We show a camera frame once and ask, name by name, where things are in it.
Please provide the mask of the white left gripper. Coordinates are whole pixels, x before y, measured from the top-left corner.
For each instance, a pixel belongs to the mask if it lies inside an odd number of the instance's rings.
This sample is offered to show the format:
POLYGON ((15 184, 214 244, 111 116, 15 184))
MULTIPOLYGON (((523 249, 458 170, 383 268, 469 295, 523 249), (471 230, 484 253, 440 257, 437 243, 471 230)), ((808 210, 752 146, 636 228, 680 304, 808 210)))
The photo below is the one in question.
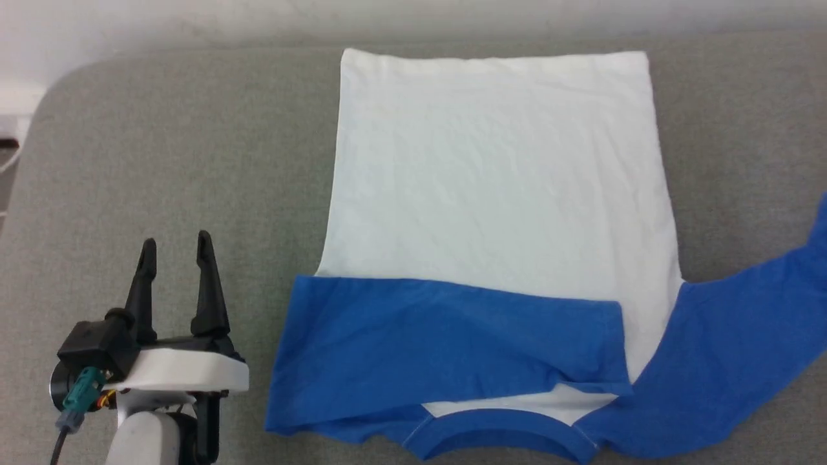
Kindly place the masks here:
MULTIPOLYGON (((207 231, 198 232, 197 242, 199 288, 190 333, 194 336, 226 336, 230 332, 230 324, 215 247, 207 231)), ((156 265, 156 240, 145 239, 125 304, 125 310, 134 318, 132 332, 137 344, 157 341, 152 326, 152 283, 156 278, 156 265)), ((124 380, 108 383, 107 389, 241 392, 248 391, 249 386, 248 365, 230 356, 212 351, 151 348, 139 353, 124 380)))

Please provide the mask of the white and blue long-sleeve shirt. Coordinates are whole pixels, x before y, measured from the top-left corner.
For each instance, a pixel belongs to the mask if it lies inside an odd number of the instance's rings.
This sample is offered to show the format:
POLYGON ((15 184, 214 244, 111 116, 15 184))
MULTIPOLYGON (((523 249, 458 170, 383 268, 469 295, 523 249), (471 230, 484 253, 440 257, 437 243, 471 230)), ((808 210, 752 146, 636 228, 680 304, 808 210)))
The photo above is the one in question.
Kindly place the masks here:
POLYGON ((670 457, 824 351, 827 195, 804 246, 682 279, 643 51, 344 50, 327 235, 293 282, 266 431, 423 460, 670 457))

